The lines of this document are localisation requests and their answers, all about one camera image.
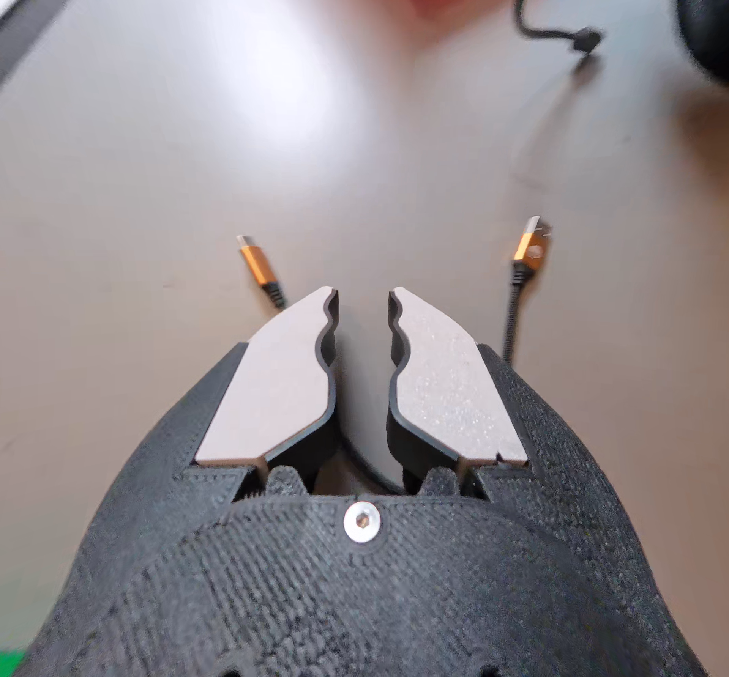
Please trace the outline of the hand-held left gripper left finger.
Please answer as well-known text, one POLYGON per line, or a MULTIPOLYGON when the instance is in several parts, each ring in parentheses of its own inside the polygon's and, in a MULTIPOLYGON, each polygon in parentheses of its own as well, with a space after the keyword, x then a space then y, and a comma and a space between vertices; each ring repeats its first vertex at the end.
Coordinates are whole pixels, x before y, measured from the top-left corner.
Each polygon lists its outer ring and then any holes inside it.
POLYGON ((323 286, 250 338, 195 453, 196 466, 248 466, 261 483, 287 466, 314 490, 341 438, 334 370, 338 322, 338 291, 323 286))

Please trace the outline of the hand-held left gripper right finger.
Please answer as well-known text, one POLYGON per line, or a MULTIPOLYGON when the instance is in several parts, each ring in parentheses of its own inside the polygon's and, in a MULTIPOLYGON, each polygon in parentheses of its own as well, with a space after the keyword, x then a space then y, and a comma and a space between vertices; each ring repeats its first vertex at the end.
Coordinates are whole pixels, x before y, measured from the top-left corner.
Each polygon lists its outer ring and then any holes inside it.
POLYGON ((524 468, 529 454, 473 336, 404 287, 388 295, 387 444, 405 485, 434 468, 524 468))

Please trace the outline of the black textured pad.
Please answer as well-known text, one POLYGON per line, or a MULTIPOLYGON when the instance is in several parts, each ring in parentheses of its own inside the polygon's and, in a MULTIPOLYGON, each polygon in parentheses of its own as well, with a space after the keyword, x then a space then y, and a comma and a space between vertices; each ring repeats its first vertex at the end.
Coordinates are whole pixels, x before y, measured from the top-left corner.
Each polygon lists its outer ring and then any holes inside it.
POLYGON ((675 0, 687 52, 714 80, 728 84, 728 0, 675 0))

